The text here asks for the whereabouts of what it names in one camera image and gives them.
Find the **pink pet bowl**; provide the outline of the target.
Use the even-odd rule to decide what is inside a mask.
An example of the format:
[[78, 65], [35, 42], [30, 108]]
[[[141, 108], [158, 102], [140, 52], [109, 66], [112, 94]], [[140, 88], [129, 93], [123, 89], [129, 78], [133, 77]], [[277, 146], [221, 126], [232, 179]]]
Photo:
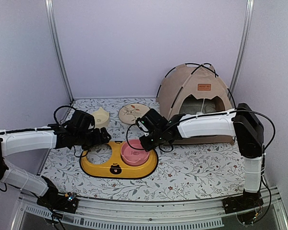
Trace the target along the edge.
[[142, 150], [142, 145], [138, 139], [129, 140], [129, 143], [124, 142], [121, 147], [121, 158], [125, 164], [129, 166], [140, 166], [146, 163], [149, 158], [149, 152]]

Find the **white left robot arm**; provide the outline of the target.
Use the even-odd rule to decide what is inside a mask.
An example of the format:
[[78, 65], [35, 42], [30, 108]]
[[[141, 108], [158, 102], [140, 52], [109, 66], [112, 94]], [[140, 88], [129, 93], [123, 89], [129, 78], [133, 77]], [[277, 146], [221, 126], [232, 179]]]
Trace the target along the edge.
[[103, 128], [95, 127], [94, 117], [84, 111], [76, 110], [71, 119], [60, 124], [39, 128], [0, 131], [0, 182], [26, 190], [40, 197], [51, 207], [62, 203], [58, 189], [51, 180], [36, 176], [5, 160], [5, 157], [31, 150], [62, 149], [80, 146], [82, 150], [107, 144], [110, 134]]

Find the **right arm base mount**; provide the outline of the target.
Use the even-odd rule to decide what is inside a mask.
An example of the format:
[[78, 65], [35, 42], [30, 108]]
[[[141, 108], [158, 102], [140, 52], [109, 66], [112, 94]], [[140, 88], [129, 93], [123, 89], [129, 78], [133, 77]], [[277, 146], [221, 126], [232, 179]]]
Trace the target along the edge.
[[224, 198], [222, 204], [226, 214], [251, 209], [249, 212], [238, 214], [237, 219], [243, 225], [252, 225], [262, 211], [264, 202], [259, 191], [256, 193], [249, 193], [244, 190], [242, 195]]

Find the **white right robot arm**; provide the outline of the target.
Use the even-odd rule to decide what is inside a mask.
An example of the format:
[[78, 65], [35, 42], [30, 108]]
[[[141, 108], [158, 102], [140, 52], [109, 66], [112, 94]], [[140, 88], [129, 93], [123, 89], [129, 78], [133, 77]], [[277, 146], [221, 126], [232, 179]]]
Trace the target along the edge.
[[137, 118], [135, 124], [144, 132], [139, 140], [145, 151], [181, 139], [218, 135], [235, 137], [245, 164], [245, 194], [239, 197], [238, 203], [243, 209], [256, 203], [256, 193], [261, 186], [264, 127], [247, 104], [240, 103], [237, 109], [222, 112], [178, 114], [170, 120], [150, 109]]

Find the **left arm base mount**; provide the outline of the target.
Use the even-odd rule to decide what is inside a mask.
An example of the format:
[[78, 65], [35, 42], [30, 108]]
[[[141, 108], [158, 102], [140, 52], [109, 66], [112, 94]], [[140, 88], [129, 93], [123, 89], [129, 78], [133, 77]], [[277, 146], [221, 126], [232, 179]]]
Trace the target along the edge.
[[75, 214], [78, 207], [76, 193], [68, 192], [60, 194], [57, 187], [48, 178], [41, 176], [47, 183], [48, 190], [43, 196], [37, 199], [37, 204], [50, 210], [58, 210]]

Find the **green checkered pet cushion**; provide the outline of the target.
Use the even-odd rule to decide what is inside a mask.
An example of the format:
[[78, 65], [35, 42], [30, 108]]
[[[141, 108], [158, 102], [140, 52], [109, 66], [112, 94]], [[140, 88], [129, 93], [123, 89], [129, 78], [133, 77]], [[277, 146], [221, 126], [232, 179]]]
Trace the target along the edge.
[[[194, 97], [187, 97], [181, 107], [180, 107], [180, 114], [199, 114], [201, 107], [202, 107], [203, 99], [196, 99]], [[204, 108], [203, 113], [214, 113], [216, 112], [216, 105], [212, 100], [205, 99], [204, 101]]]

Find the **cream pet bowl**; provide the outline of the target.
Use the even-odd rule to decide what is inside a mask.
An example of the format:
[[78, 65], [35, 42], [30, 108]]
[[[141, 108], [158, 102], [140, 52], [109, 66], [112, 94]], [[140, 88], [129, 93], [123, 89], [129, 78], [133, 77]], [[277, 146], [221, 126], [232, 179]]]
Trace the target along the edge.
[[109, 112], [106, 111], [104, 108], [100, 107], [98, 110], [92, 113], [92, 116], [95, 119], [96, 128], [103, 128], [109, 125], [110, 121]]

